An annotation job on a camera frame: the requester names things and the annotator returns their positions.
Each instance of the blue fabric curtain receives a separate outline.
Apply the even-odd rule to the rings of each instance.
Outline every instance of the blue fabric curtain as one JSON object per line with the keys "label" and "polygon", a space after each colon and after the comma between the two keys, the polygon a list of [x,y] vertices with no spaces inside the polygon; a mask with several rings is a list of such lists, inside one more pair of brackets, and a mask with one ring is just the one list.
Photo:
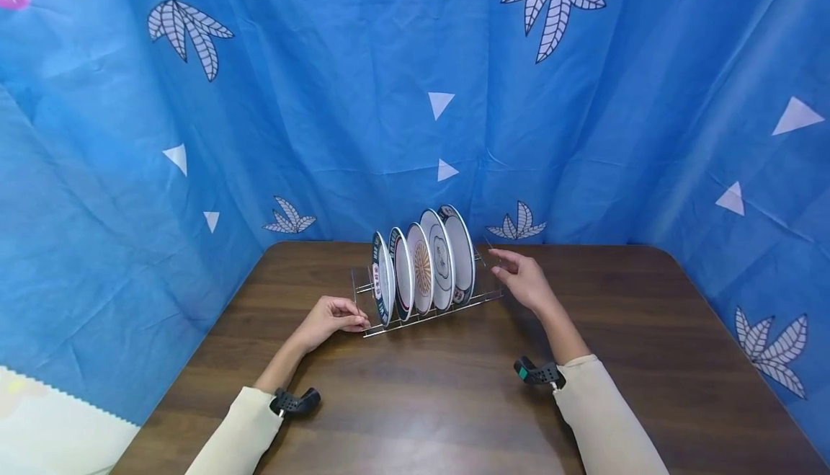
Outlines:
{"label": "blue fabric curtain", "polygon": [[671,253],[830,458],[830,0],[0,0],[0,30],[0,365],[140,425],[269,245],[452,203]]}

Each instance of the plate with orange pattern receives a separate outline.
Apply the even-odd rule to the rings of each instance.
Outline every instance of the plate with orange pattern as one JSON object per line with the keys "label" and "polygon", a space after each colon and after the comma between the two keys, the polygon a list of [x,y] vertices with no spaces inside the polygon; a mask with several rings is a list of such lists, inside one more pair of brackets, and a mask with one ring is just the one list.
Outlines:
{"label": "plate with orange pattern", "polygon": [[406,231],[411,263],[415,272],[415,308],[424,315],[432,305],[435,290],[435,276],[432,274],[432,251],[427,244],[427,235],[418,223],[409,225]]}

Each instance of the table surface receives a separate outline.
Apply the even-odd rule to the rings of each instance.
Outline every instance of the table surface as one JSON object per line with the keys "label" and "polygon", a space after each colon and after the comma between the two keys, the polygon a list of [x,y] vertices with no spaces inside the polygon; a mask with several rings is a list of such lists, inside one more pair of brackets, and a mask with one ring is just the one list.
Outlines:
{"label": "table surface", "polygon": [[[665,252],[509,248],[545,269],[671,473],[830,473]],[[269,249],[112,475],[183,474],[313,302],[351,296],[350,268],[368,257],[367,244]],[[323,404],[284,422],[257,473],[582,474],[550,389],[515,375],[520,355],[541,365],[550,350],[509,297],[377,337],[334,335],[290,387],[317,388]]]}

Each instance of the white triangle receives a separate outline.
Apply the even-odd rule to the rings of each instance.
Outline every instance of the white triangle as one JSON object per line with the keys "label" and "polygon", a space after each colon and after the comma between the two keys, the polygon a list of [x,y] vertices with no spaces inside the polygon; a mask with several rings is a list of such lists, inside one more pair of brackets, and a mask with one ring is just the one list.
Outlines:
{"label": "white triangle", "polygon": [[715,204],[739,215],[743,215],[744,199],[741,196],[741,184],[736,181],[734,185],[729,187],[728,190],[724,192],[724,195],[720,197],[720,200],[715,201]]}
{"label": "white triangle", "polygon": [[441,117],[441,114],[444,112],[444,109],[447,109],[447,106],[454,97],[454,93],[430,92],[429,103],[432,104],[432,115],[435,116],[435,120],[438,120],[438,118]]}
{"label": "white triangle", "polygon": [[187,176],[187,152],[184,149],[184,143],[179,147],[168,148],[167,151],[161,152],[170,158],[170,161],[175,163],[182,170],[182,173]]}
{"label": "white triangle", "polygon": [[791,97],[787,109],[783,111],[779,123],[775,126],[773,135],[782,135],[823,121],[824,116],[810,109],[809,105],[804,104],[801,100]]}
{"label": "white triangle", "polygon": [[205,214],[205,220],[207,221],[207,227],[210,229],[210,233],[213,234],[213,230],[216,230],[216,223],[219,222],[219,212],[203,212]]}
{"label": "white triangle", "polygon": [[455,170],[453,165],[448,164],[441,158],[438,158],[438,181],[443,181],[447,178],[452,178],[458,174],[458,170]]}

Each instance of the white plate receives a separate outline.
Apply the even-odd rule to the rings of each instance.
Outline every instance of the white plate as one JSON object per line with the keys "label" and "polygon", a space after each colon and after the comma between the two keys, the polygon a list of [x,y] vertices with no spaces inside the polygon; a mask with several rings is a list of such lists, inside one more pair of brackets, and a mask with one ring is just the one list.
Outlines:
{"label": "white plate", "polygon": [[464,306],[470,301],[472,291],[476,287],[476,251],[472,247],[470,232],[464,224],[462,214],[459,214],[455,207],[445,204],[438,209],[438,215],[447,232],[447,242],[452,246],[455,266],[455,290],[452,294],[452,303]]}
{"label": "white plate", "polygon": [[418,223],[409,225],[406,231],[406,244],[415,272],[415,309],[424,314],[432,305],[432,289],[435,279],[432,276],[432,252],[427,246],[427,236]]}
{"label": "white plate", "polygon": [[395,294],[395,306],[398,308],[398,318],[408,321],[413,314],[415,299],[415,269],[409,256],[409,246],[406,237],[398,227],[392,228],[389,234],[389,256],[392,257],[395,282],[398,292]]}
{"label": "white plate", "polygon": [[444,311],[452,303],[455,289],[455,261],[452,256],[452,244],[447,240],[447,230],[435,210],[427,208],[421,214],[421,228],[427,235],[427,244],[432,252],[432,274],[435,278],[432,301]]}
{"label": "white plate", "polygon": [[392,320],[392,301],[394,299],[394,272],[389,258],[389,251],[379,231],[372,238],[372,287],[378,316],[383,327]]}

